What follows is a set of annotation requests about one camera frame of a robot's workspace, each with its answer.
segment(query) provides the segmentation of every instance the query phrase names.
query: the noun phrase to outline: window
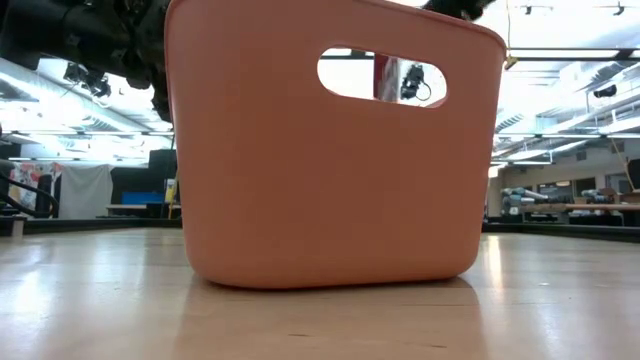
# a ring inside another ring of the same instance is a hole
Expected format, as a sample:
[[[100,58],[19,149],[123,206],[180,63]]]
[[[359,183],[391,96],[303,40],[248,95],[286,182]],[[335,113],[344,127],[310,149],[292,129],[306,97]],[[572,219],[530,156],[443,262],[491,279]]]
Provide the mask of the window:
[[[623,153],[625,151],[624,149],[624,141],[616,141],[615,145],[611,145],[611,153],[612,154],[617,154],[618,152]]]
[[[587,152],[579,151],[576,153],[576,161],[585,161],[587,160]]]
[[[575,196],[582,196],[582,192],[585,190],[595,190],[596,189],[596,178],[587,178],[575,180]]]

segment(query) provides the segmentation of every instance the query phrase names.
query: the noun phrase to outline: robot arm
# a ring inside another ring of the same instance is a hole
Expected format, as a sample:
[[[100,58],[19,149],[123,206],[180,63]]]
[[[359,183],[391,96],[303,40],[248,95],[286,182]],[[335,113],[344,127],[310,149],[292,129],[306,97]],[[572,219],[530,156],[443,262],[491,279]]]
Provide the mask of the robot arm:
[[[83,65],[89,79],[125,77],[153,85],[153,105],[169,118],[164,18],[170,0],[0,0],[0,57],[35,70],[41,58]]]

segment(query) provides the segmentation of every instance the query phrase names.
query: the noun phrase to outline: white curtain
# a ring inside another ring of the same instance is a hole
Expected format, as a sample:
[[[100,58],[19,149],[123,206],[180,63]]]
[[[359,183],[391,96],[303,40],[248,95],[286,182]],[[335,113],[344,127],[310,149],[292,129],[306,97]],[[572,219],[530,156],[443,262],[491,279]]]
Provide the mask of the white curtain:
[[[62,167],[60,219],[95,219],[107,215],[113,180],[111,166]]]

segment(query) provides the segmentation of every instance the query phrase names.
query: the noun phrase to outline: desk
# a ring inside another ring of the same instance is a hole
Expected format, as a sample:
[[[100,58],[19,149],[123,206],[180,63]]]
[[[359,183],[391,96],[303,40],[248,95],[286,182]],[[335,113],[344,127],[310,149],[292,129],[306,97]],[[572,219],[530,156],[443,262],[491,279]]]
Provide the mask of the desk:
[[[282,292],[194,276],[179,229],[27,236],[0,242],[0,264],[0,329],[11,330],[0,336],[3,360],[640,353],[635,244],[484,235],[475,265],[460,279]]]
[[[173,209],[174,210],[182,210],[182,206],[180,205],[173,205]],[[116,216],[116,215],[121,215],[121,214],[131,214],[131,215],[142,215],[143,217],[146,217],[146,215],[149,213],[149,204],[144,204],[144,205],[123,205],[123,204],[111,204],[111,205],[107,205],[107,212],[109,214],[109,216]]]
[[[536,204],[522,205],[520,213],[556,213],[558,221],[563,224],[570,223],[569,212],[572,211],[618,211],[623,214],[624,226],[638,226],[636,220],[640,215],[640,204]]]

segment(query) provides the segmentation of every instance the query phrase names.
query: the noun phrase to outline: plastic bin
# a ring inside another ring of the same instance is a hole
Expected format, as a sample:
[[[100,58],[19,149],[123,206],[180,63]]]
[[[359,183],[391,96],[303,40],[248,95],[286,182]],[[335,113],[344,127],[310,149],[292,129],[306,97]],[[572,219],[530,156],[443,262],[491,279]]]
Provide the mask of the plastic bin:
[[[434,64],[447,98],[424,109],[333,94],[317,62],[336,46]],[[174,0],[166,52],[200,276],[297,288],[449,278],[474,262],[496,34],[383,0]]]

